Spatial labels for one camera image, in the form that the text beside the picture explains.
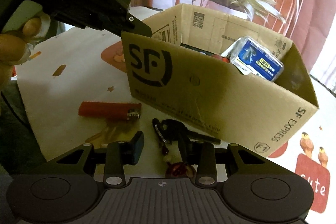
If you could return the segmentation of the person's left hand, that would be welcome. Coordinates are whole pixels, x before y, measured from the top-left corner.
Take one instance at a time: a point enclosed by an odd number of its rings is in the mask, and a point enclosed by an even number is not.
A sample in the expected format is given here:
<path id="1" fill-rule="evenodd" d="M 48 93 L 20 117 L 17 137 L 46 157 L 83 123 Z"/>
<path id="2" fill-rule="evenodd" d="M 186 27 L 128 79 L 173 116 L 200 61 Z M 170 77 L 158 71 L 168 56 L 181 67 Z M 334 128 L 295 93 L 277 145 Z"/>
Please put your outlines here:
<path id="1" fill-rule="evenodd" d="M 29 42 L 41 29 L 42 21 L 29 19 L 19 31 L 1 34 L 1 90 L 6 87 L 13 75 L 13 67 L 24 63 L 29 55 Z"/>

